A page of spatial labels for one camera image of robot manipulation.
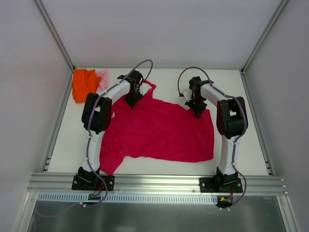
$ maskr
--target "white wall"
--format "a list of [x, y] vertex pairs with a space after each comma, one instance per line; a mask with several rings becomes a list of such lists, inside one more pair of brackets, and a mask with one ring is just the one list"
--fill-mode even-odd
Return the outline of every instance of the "white wall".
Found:
[[12, 230], [69, 69], [32, 0], [0, 1], [0, 231]]
[[277, 175], [303, 231], [309, 202], [309, 1], [291, 0], [247, 71]]
[[240, 69], [281, 0], [43, 0], [76, 66]]

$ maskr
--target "glass panel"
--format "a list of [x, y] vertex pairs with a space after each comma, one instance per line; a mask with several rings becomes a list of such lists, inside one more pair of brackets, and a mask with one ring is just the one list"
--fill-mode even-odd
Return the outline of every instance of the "glass panel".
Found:
[[[45, 215], [64, 211], [72, 203], [37, 202]], [[76, 205], [55, 218], [36, 214], [28, 232], [284, 232], [276, 197], [246, 196], [235, 207], [215, 205], [102, 203], [94, 208]]]

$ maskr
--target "orange cloth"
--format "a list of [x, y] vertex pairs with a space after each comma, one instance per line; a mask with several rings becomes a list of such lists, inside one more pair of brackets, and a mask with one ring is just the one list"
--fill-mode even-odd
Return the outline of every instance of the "orange cloth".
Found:
[[75, 69], [73, 72], [72, 95], [76, 103], [86, 101], [88, 93], [95, 93], [101, 81], [95, 70]]

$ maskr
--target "white enclosure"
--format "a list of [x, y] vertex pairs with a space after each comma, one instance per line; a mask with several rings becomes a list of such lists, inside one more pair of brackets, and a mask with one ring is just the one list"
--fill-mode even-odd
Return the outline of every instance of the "white enclosure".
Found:
[[241, 69], [280, 0], [44, 0], [75, 66]]
[[[273, 196], [286, 231], [306, 231], [308, 12], [307, 0], [1, 1], [0, 231], [26, 231], [39, 172], [61, 183], [83, 160], [83, 105], [70, 93], [72, 71], [109, 68], [112, 84], [147, 58], [154, 61], [149, 81], [158, 86], [155, 98], [186, 107], [176, 82], [193, 65], [207, 69], [224, 92], [244, 97], [249, 129], [238, 166], [253, 180], [247, 193]], [[196, 75], [205, 79], [189, 71], [181, 88]], [[215, 122], [216, 109], [209, 109]], [[214, 175], [220, 146], [216, 131], [213, 160], [125, 158], [116, 173], [183, 175], [173, 178], [186, 181]], [[256, 190], [267, 179], [276, 184]], [[281, 188], [281, 195], [269, 194]]]

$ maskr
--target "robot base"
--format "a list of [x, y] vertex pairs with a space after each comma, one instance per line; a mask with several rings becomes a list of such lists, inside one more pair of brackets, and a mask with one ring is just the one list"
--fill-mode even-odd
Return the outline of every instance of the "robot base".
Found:
[[241, 180], [238, 173], [224, 175], [217, 167], [217, 174], [213, 177], [201, 177], [199, 179], [199, 188], [201, 192], [207, 193], [242, 193]]
[[[113, 191], [115, 177], [113, 175], [100, 175], [107, 185], [108, 191]], [[95, 191], [100, 187], [100, 179], [93, 173], [87, 172], [82, 167], [78, 169], [78, 173], [73, 178], [72, 190], [89, 190]]]
[[218, 184], [215, 179], [217, 175], [213, 177], [202, 177], [199, 179], [199, 189], [202, 193], [230, 193], [233, 188], [234, 193], [242, 193], [241, 180], [237, 178], [237, 181], [226, 185]]

